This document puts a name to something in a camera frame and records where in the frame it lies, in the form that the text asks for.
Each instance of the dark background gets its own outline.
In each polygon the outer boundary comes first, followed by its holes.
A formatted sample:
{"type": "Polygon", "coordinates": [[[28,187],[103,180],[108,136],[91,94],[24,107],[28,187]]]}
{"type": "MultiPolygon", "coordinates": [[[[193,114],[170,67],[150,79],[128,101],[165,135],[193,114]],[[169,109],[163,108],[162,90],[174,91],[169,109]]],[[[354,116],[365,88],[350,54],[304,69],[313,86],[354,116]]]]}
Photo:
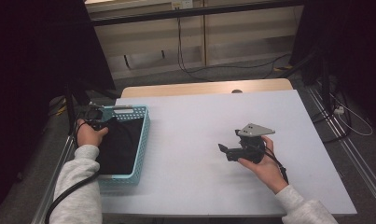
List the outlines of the dark background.
{"type": "Polygon", "coordinates": [[[0,203],[67,82],[114,89],[83,1],[0,1],[0,203]]]}
{"type": "MultiPolygon", "coordinates": [[[[365,108],[376,126],[376,1],[308,3],[301,16],[291,64],[298,63],[314,47],[324,51],[330,74],[365,108]]],[[[321,70],[319,61],[305,66],[304,83],[313,84],[321,70]]]]}

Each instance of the plastic basket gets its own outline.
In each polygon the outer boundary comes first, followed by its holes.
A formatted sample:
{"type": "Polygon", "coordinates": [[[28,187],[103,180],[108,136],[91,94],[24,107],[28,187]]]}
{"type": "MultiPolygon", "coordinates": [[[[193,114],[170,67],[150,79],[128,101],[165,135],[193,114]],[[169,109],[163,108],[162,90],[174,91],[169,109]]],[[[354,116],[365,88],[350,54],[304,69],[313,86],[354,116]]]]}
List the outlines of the plastic basket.
{"type": "Polygon", "coordinates": [[[144,118],[144,123],[141,131],[140,142],[135,156],[132,173],[129,175],[100,175],[98,177],[100,185],[107,184],[138,184],[141,176],[142,165],[144,163],[144,155],[146,151],[146,141],[149,133],[150,118],[146,105],[115,105],[104,106],[103,121],[116,117],[120,121],[130,119],[144,118]]]}

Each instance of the black wire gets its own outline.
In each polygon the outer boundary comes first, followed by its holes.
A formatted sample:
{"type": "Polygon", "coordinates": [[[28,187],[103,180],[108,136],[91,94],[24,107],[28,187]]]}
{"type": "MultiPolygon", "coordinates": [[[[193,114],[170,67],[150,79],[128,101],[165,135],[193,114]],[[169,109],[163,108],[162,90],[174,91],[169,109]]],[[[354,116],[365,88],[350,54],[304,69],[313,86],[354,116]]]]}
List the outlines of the black wire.
{"type": "MultiPolygon", "coordinates": [[[[343,99],[343,102],[344,102],[345,106],[348,107],[347,98],[345,97],[345,94],[344,94],[343,91],[341,91],[341,96],[342,96],[342,99],[343,99]]],[[[351,113],[350,113],[350,111],[347,110],[344,113],[344,116],[347,119],[348,126],[353,127],[353,123],[352,123],[352,120],[351,120],[351,113]]],[[[332,142],[336,142],[336,141],[342,140],[343,138],[347,137],[350,133],[351,133],[351,129],[348,128],[347,131],[345,131],[343,135],[341,135],[339,137],[336,137],[336,138],[333,138],[333,139],[330,139],[330,140],[327,140],[327,141],[322,141],[322,143],[323,144],[328,144],[328,143],[332,143],[332,142]]]]}
{"type": "Polygon", "coordinates": [[[185,72],[186,74],[188,74],[190,77],[192,78],[196,78],[196,79],[199,79],[199,80],[204,80],[204,81],[209,81],[209,82],[213,82],[213,80],[210,80],[210,79],[207,79],[207,78],[203,78],[203,77],[195,77],[191,74],[191,72],[189,72],[187,70],[187,68],[185,67],[185,63],[184,63],[184,56],[183,56],[183,53],[182,53],[182,39],[181,39],[181,33],[182,33],[182,29],[181,29],[181,19],[180,18],[177,18],[178,20],[178,65],[179,65],[179,68],[185,72]]]}
{"type": "Polygon", "coordinates": [[[322,113],[324,113],[325,111],[326,111],[326,109],[323,109],[323,110],[321,110],[320,112],[318,112],[318,113],[312,115],[312,116],[310,117],[311,121],[313,121],[313,119],[316,119],[318,116],[320,116],[320,115],[321,115],[322,113]]]}
{"type": "Polygon", "coordinates": [[[274,69],[274,64],[275,64],[275,62],[277,62],[278,60],[280,60],[280,59],[282,59],[282,58],[284,58],[285,56],[288,56],[288,55],[290,55],[290,54],[284,54],[283,56],[280,56],[280,57],[274,59],[274,60],[272,61],[272,69],[270,70],[269,74],[267,74],[267,75],[266,75],[265,77],[263,77],[262,79],[265,79],[266,77],[268,77],[269,75],[272,74],[272,70],[274,69]]]}
{"type": "Polygon", "coordinates": [[[97,178],[97,176],[99,175],[98,172],[94,173],[94,175],[92,176],[89,176],[88,178],[86,179],[83,179],[79,182],[77,182],[75,185],[73,185],[71,188],[67,189],[66,191],[64,191],[62,194],[60,194],[59,197],[57,197],[56,200],[54,200],[54,202],[50,205],[49,209],[48,209],[48,212],[46,213],[46,218],[45,218],[45,223],[46,224],[49,224],[50,222],[50,216],[51,216],[51,213],[53,212],[53,210],[56,208],[57,205],[59,205],[59,203],[64,200],[68,195],[70,195],[72,192],[74,192],[75,190],[85,186],[86,184],[90,183],[92,180],[94,180],[95,178],[97,178]]]}
{"type": "Polygon", "coordinates": [[[190,73],[196,73],[196,72],[200,72],[202,70],[205,70],[205,69],[212,69],[212,68],[258,68],[258,67],[262,67],[262,66],[266,66],[266,65],[269,65],[271,63],[274,63],[275,61],[279,60],[279,58],[277,59],[274,59],[268,63],[263,63],[263,64],[259,64],[259,65],[253,65],[253,66],[235,66],[235,65],[217,65],[217,66],[209,66],[209,67],[204,67],[204,68],[199,68],[198,70],[196,71],[189,71],[190,73]]]}
{"type": "MultiPolygon", "coordinates": [[[[336,106],[333,105],[333,107],[330,109],[330,111],[328,111],[328,113],[327,113],[326,116],[324,116],[323,118],[318,119],[318,120],[313,120],[313,124],[315,124],[315,123],[319,123],[319,122],[321,122],[321,121],[324,121],[324,120],[329,119],[330,117],[332,117],[332,116],[334,115],[334,111],[335,111],[335,109],[336,109],[336,106]]],[[[326,109],[323,109],[323,110],[320,112],[320,114],[322,114],[322,113],[325,112],[325,111],[326,111],[326,109]]]]}
{"type": "MultiPolygon", "coordinates": [[[[74,138],[75,138],[75,145],[76,145],[76,148],[78,147],[77,145],[77,133],[79,132],[80,128],[82,127],[82,125],[84,124],[87,124],[86,121],[84,121],[83,123],[81,123],[79,126],[77,126],[77,131],[74,132],[74,138]]],[[[93,179],[95,179],[97,176],[99,175],[98,172],[94,173],[94,175],[92,176],[89,176],[88,178],[86,179],[83,179],[79,182],[77,182],[75,185],[73,185],[71,188],[67,189],[66,191],[64,191],[62,194],[59,195],[59,197],[57,197],[56,200],[54,200],[54,202],[50,205],[49,209],[48,209],[48,212],[46,213],[46,218],[45,218],[45,223],[48,224],[49,221],[50,221],[50,216],[51,216],[51,213],[53,212],[53,210],[56,208],[56,206],[63,200],[65,199],[68,195],[70,195],[72,192],[74,192],[75,190],[79,189],[80,187],[88,184],[89,182],[91,182],[93,179]]]]}
{"type": "Polygon", "coordinates": [[[275,161],[275,163],[277,163],[278,168],[279,168],[280,171],[281,171],[281,174],[282,174],[282,176],[283,176],[283,179],[285,180],[285,182],[286,182],[287,184],[289,184],[289,181],[288,181],[288,179],[287,179],[287,175],[286,175],[286,168],[283,166],[283,164],[281,164],[281,162],[279,162],[279,161],[277,160],[277,158],[275,158],[275,154],[274,154],[274,153],[273,153],[268,147],[265,146],[265,149],[263,150],[263,149],[260,148],[260,147],[256,147],[256,146],[253,146],[253,145],[250,145],[250,144],[247,144],[247,145],[250,146],[250,147],[252,147],[252,148],[254,148],[254,149],[256,149],[256,150],[259,150],[260,152],[263,152],[264,154],[266,154],[266,156],[268,156],[268,157],[271,158],[273,161],[275,161]]]}

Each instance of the right hand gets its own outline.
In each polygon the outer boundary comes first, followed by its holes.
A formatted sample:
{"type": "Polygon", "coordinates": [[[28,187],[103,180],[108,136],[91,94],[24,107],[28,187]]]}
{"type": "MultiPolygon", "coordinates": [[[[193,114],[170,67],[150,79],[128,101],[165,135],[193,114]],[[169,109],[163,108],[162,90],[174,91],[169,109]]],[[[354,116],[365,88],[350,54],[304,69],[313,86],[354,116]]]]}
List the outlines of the right hand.
{"type": "Polygon", "coordinates": [[[103,128],[100,131],[95,131],[92,127],[85,123],[83,119],[77,121],[77,126],[80,126],[77,132],[77,145],[79,147],[84,145],[99,146],[103,141],[103,137],[108,133],[108,128],[103,128]]]}
{"type": "MultiPolygon", "coordinates": [[[[266,143],[266,147],[273,152],[274,145],[270,138],[267,136],[261,136],[261,138],[266,143]]],[[[284,181],[283,176],[281,175],[280,169],[278,168],[277,163],[267,155],[264,155],[263,160],[254,164],[251,161],[240,158],[238,162],[244,167],[248,168],[254,172],[257,177],[269,188],[277,194],[281,189],[285,188],[288,184],[284,181]]]]}

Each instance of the gray sleeve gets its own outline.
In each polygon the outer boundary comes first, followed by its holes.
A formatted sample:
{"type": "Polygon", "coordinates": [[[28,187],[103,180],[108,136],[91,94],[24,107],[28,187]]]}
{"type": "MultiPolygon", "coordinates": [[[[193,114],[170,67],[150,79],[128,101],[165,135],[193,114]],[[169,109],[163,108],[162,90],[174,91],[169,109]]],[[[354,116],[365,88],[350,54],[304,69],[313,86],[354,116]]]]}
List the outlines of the gray sleeve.
{"type": "MultiPolygon", "coordinates": [[[[54,200],[75,183],[92,176],[100,169],[95,161],[99,153],[96,146],[85,145],[75,152],[57,179],[54,200]]],[[[53,210],[50,223],[102,223],[100,189],[97,180],[77,189],[63,199],[53,210]]]]}
{"type": "Polygon", "coordinates": [[[337,223],[324,205],[317,200],[305,201],[290,185],[278,192],[275,198],[286,210],[286,216],[283,217],[285,224],[337,223]]]}

